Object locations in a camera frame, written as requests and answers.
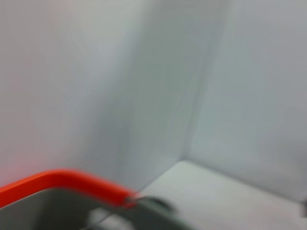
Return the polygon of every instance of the plastic basket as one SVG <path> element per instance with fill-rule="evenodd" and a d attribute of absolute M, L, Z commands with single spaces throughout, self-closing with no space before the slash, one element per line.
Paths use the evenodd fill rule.
<path fill-rule="evenodd" d="M 89 213 L 97 208 L 135 230 L 191 230 L 151 199 L 73 170 L 42 172 L 0 188 L 0 230 L 91 230 Z"/>

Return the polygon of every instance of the white panel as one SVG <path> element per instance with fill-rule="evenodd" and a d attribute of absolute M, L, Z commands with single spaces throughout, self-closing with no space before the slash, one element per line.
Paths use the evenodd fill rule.
<path fill-rule="evenodd" d="M 134 188 L 181 157 L 224 1 L 162 0 L 151 11 L 129 73 L 132 114 L 119 175 Z"/>
<path fill-rule="evenodd" d="M 142 195 L 164 198 L 198 230 L 304 230 L 297 203 L 182 161 Z"/>
<path fill-rule="evenodd" d="M 190 158 L 288 198 L 307 194 L 307 3 L 233 1 Z"/>
<path fill-rule="evenodd" d="M 71 165 L 114 175 L 124 114 L 110 114 L 150 2 L 1 1 L 0 183 Z"/>

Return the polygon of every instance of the gray floor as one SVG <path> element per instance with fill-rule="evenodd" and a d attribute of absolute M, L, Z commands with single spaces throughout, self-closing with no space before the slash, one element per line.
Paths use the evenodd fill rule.
<path fill-rule="evenodd" d="M 166 198 L 199 230 L 305 230 L 298 204 L 181 161 L 142 194 Z"/>

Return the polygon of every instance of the orange handle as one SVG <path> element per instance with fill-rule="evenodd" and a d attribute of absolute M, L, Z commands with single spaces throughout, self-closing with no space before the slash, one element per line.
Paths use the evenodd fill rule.
<path fill-rule="evenodd" d="M 48 188 L 68 188 L 116 207 L 126 204 L 135 192 L 110 181 L 75 170 L 41 172 L 0 188 L 0 208 Z"/>

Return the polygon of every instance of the white wall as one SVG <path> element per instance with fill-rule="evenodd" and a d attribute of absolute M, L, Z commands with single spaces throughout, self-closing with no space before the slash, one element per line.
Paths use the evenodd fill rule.
<path fill-rule="evenodd" d="M 190 159 L 291 199 L 307 194 L 307 2 L 233 0 Z"/>
<path fill-rule="evenodd" d="M 221 3 L 161 0 L 151 10 L 129 71 L 122 183 L 141 188 L 181 158 Z"/>
<path fill-rule="evenodd" d="M 83 157 L 100 112 L 127 80 L 122 72 L 150 3 L 1 1 L 1 184 L 68 166 L 113 177 L 111 144 L 99 150 L 99 171 Z"/>
<path fill-rule="evenodd" d="M 76 167 L 141 188 L 182 156 L 222 1 L 0 3 L 0 183 Z"/>

